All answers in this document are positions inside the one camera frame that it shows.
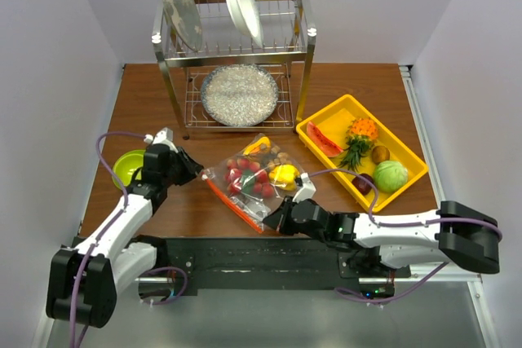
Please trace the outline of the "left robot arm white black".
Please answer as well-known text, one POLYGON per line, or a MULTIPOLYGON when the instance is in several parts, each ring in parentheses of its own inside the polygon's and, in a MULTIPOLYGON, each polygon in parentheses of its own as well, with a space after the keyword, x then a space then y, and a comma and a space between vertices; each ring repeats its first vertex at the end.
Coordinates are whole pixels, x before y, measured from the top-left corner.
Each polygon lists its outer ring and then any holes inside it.
POLYGON ((163 275, 169 266, 164 245, 157 240, 136 242, 133 236, 157 212, 170 186, 189 183, 202 170, 182 148, 148 146, 113 212, 90 236, 51 259, 47 316, 102 328, 118 294, 135 278, 144 272, 163 275))

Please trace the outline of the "red fake strawberry bunch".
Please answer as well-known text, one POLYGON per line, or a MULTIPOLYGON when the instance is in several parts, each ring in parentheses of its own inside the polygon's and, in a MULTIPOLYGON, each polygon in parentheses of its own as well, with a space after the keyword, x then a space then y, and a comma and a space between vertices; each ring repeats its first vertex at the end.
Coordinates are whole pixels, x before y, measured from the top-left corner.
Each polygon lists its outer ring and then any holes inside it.
POLYGON ((224 177, 230 196, 243 195, 267 199, 276 195, 274 186, 269 182, 267 170, 259 162, 246 157, 229 159, 224 177))

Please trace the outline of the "clear zip top bag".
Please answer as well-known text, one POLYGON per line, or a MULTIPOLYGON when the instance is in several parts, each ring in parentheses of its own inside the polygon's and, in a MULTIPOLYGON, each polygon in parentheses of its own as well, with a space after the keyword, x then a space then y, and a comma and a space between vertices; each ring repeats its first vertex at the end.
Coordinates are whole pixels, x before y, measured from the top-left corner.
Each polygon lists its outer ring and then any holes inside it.
POLYGON ((257 134, 240 152, 203 170, 202 180, 256 232, 286 196, 298 190, 303 167, 265 134, 257 134))

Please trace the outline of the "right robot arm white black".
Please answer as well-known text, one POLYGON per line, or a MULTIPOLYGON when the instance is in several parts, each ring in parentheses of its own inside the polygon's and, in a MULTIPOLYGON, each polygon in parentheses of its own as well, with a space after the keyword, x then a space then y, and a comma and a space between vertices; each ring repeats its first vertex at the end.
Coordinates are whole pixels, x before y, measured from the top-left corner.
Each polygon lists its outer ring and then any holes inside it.
POLYGON ((339 252, 367 253, 363 266, 374 277, 426 262, 451 262, 479 274, 500 271, 498 222, 451 200, 424 213, 376 217, 329 212, 314 200, 295 202, 287 196, 263 224, 286 236, 304 234, 339 252))

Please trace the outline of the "yellow fake bell pepper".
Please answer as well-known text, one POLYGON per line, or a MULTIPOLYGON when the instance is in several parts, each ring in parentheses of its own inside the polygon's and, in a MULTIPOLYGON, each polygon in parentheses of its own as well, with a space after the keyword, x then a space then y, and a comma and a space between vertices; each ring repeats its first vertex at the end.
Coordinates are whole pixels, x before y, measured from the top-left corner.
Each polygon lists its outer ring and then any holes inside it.
POLYGON ((268 174, 272 185, 288 192, 297 188, 296 178, 299 176, 299 170, 291 164, 279 165, 268 174))

